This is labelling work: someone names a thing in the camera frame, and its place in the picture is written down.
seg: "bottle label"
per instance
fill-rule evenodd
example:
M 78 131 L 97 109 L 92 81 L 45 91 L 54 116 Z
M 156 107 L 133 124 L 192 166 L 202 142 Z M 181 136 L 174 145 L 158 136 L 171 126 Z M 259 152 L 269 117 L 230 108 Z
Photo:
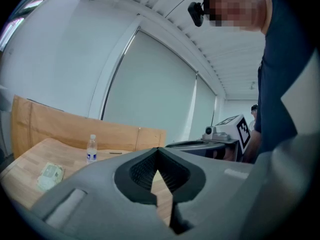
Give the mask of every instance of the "bottle label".
M 95 161 L 97 160 L 97 154 L 86 154 L 86 159 Z

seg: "white wall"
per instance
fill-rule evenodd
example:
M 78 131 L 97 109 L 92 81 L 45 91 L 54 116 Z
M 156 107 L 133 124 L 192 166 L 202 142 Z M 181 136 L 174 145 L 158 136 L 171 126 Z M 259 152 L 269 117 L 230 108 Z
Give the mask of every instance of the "white wall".
M 101 75 L 107 85 L 103 71 L 110 54 L 116 45 L 126 47 L 130 37 L 124 33 L 136 18 L 96 1 L 45 0 L 24 20 L 4 51 L 0 85 L 7 90 L 0 90 L 1 109 L 9 110 L 16 94 L 88 116 Z M 118 50 L 113 57 L 120 55 Z
M 225 100 L 222 113 L 219 116 L 219 121 L 243 114 L 246 123 L 249 124 L 252 120 L 254 120 L 254 117 L 251 115 L 251 107 L 254 104 L 258 104 L 258 101 L 252 99 Z

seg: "roller blind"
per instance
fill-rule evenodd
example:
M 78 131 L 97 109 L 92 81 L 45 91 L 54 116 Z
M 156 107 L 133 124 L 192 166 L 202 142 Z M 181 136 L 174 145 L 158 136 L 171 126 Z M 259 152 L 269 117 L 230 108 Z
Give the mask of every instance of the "roller blind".
M 138 31 L 110 89 L 103 120 L 166 130 L 178 142 L 186 125 L 196 73 L 166 46 Z
M 215 110 L 216 95 L 200 77 L 197 78 L 196 82 L 195 103 L 189 140 L 198 140 L 202 137 L 206 127 L 211 126 Z

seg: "wooden table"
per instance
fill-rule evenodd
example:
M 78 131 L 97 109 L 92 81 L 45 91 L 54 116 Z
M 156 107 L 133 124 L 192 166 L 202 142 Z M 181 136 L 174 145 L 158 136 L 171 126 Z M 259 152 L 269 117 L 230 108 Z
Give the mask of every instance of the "wooden table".
M 125 150 L 98 150 L 97 159 L 104 160 L 129 153 Z M 85 149 L 75 148 L 58 140 L 47 138 L 33 146 L 0 174 L 0 182 L 7 195 L 30 209 L 44 194 L 37 188 L 37 179 L 47 162 L 64 168 L 63 180 L 87 165 Z M 172 208 L 172 194 L 157 171 L 153 179 L 151 192 L 157 196 L 157 213 L 168 225 Z

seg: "plastic bottle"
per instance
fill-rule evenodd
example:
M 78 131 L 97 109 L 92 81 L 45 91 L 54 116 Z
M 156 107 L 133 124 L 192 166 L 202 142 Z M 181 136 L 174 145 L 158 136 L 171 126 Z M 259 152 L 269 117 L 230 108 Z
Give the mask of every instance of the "plastic bottle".
M 98 144 L 96 141 L 96 135 L 91 134 L 90 140 L 88 141 L 88 144 L 86 146 L 86 164 L 87 165 L 97 161 L 97 149 L 98 149 Z

